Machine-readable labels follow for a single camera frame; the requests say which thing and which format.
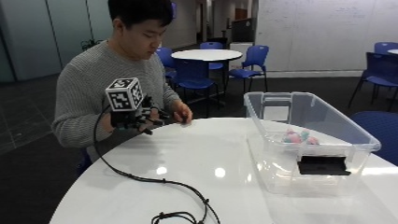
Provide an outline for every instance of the wall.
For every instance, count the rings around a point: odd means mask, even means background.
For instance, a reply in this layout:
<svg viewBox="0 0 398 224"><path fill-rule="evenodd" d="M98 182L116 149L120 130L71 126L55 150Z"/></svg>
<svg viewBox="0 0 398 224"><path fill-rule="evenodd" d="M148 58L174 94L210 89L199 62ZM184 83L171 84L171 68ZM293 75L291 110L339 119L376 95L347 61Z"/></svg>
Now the wall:
<svg viewBox="0 0 398 224"><path fill-rule="evenodd" d="M178 17L167 28L162 45L171 49L198 44L198 2L174 0Z"/></svg>
<svg viewBox="0 0 398 224"><path fill-rule="evenodd" d="M270 71L291 76L359 76L377 41L398 42L396 0L264 0L256 43Z"/></svg>
<svg viewBox="0 0 398 224"><path fill-rule="evenodd" d="M10 64L7 49L5 46L5 40L0 35L0 82L13 82L14 80L14 74L13 74L13 68Z"/></svg>
<svg viewBox="0 0 398 224"><path fill-rule="evenodd" d="M19 80L61 73L62 61L45 0L2 0L0 26Z"/></svg>

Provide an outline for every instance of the transparent storage container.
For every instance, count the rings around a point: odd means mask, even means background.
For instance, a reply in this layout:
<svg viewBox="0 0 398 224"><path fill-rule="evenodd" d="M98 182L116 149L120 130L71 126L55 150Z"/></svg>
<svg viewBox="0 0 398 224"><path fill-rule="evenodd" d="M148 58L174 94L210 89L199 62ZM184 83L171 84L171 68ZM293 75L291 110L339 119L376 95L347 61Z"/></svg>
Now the transparent storage container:
<svg viewBox="0 0 398 224"><path fill-rule="evenodd" d="M247 139L267 190L351 195L380 141L312 93L248 92L244 101Z"/></svg>

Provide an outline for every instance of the floor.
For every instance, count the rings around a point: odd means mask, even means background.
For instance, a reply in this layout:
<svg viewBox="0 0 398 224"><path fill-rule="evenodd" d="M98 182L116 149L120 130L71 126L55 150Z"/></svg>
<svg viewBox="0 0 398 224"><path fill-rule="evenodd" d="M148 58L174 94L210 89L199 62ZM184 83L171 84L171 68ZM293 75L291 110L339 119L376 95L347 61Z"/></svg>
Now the floor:
<svg viewBox="0 0 398 224"><path fill-rule="evenodd" d="M57 80L0 85L0 155L51 133Z"/></svg>

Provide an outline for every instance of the white round table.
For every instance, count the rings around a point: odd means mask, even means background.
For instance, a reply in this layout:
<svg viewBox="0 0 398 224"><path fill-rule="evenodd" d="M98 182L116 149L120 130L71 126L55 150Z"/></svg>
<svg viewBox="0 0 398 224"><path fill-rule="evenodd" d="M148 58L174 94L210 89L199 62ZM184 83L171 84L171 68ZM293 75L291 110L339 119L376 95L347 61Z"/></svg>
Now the white round table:
<svg viewBox="0 0 398 224"><path fill-rule="evenodd" d="M239 59L242 52L231 49L190 49L172 54L176 59L204 60L210 63Z"/></svg>
<svg viewBox="0 0 398 224"><path fill-rule="evenodd" d="M389 53L391 53L391 54L398 54L398 49L391 49L391 50L389 50Z"/></svg>
<svg viewBox="0 0 398 224"><path fill-rule="evenodd" d="M256 177L246 137L248 119L199 119L140 135L106 154L123 171L194 186L211 200L223 224L398 223L398 167L372 155L349 198L292 198L270 193ZM102 160L75 182L53 224L151 223L160 212L204 214L199 197L164 184L116 175ZM171 218L162 223L187 224ZM218 223L215 217L206 224Z"/></svg>

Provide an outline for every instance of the black cable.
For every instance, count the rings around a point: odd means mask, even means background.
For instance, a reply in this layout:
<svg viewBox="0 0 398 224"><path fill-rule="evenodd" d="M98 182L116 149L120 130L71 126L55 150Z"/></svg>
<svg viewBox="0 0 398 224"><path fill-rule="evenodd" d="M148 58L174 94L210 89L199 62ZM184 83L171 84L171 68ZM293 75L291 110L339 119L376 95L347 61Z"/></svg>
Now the black cable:
<svg viewBox="0 0 398 224"><path fill-rule="evenodd" d="M103 117L103 114L106 112L106 110L110 108L110 106L103 110L99 118L98 118L98 121L96 121L96 124L95 124L95 129L94 129L94 146L95 146L95 149L96 149L96 152L102 158L102 160L104 161L104 163L107 164L107 166L111 168L111 170L119 174L119 175L123 175L134 180L138 180L138 181L142 181L142 182L148 182L148 183L162 183L162 184L174 184L174 185L178 185L178 186L183 186L188 189L191 189L198 195L199 195L199 198L202 199L203 203L204 203L204 216L203 216L203 219L200 222L198 222L195 216L188 213L188 212L176 212L176 213L160 213L156 217L152 218L152 224L159 224L160 221L166 218L170 218L170 217L182 217L184 219L187 219L188 221L191 221L194 224L203 224L206 219L207 219L207 216L208 216L208 209L211 209L212 213L215 214L215 217L218 219L218 223L220 224L220 219L219 219L219 215L214 209L214 207L211 206L210 204L210 200L204 198L204 196L202 195L200 191L194 188L192 186L182 183L182 182L178 182L178 181L171 181L171 180L167 180L167 179L155 179L155 178L146 178L146 177L140 177L140 176L136 176L136 175L132 175L122 170L119 170L118 168L115 168L110 162L104 159L103 157L103 154L100 153L100 150L98 148L98 128L99 128L99 123L100 123L100 120L102 120L102 117Z"/></svg>

